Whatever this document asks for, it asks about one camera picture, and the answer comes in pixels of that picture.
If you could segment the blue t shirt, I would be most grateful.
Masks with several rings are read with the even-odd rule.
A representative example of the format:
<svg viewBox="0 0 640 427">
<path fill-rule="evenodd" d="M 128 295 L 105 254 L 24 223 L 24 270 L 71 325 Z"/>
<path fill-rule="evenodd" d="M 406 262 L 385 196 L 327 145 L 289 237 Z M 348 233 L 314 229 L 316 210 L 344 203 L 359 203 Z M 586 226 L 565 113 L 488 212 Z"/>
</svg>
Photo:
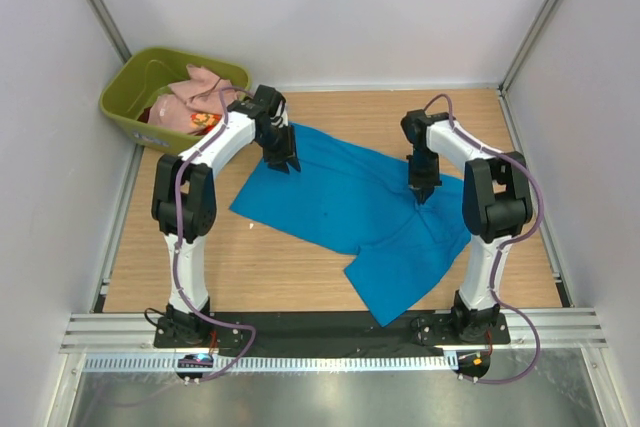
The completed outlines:
<svg viewBox="0 0 640 427">
<path fill-rule="evenodd" d="M 344 274 L 385 327 L 447 274 L 471 240 L 463 183 L 446 176 L 423 204 L 406 162 L 296 125 L 299 171 L 260 162 L 231 204 L 234 213 L 352 256 Z"/>
</svg>

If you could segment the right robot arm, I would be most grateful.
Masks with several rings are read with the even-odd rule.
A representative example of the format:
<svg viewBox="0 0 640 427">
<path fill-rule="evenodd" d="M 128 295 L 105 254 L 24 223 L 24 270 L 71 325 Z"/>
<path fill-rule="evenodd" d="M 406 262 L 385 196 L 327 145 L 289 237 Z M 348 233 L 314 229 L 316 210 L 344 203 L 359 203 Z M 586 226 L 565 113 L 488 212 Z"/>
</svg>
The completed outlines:
<svg viewBox="0 0 640 427">
<path fill-rule="evenodd" d="M 463 251 L 470 254 L 450 317 L 464 339 L 496 326 L 499 277 L 528 235 L 537 187 L 523 156 L 489 147 L 451 113 L 414 110 L 399 160 L 298 127 L 298 168 L 261 163 L 251 185 L 257 219 L 350 255 L 344 273 L 380 326 L 429 293 Z"/>
</svg>

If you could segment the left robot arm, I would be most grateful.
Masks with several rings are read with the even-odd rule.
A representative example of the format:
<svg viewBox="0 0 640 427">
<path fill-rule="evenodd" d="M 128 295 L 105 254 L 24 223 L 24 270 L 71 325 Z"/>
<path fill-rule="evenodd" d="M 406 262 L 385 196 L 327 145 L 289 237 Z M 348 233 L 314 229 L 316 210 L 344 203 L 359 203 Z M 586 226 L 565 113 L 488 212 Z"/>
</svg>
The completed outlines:
<svg viewBox="0 0 640 427">
<path fill-rule="evenodd" d="M 286 99 L 273 87 L 260 85 L 242 100 L 225 100 L 212 132 L 157 163 L 151 215 L 168 248 L 172 287 L 165 311 L 153 322 L 156 347 L 202 347 L 220 325 L 210 316 L 205 281 L 206 236 L 217 215 L 215 180 L 252 143 L 261 147 L 268 168 L 285 174 L 300 170 Z"/>
</svg>

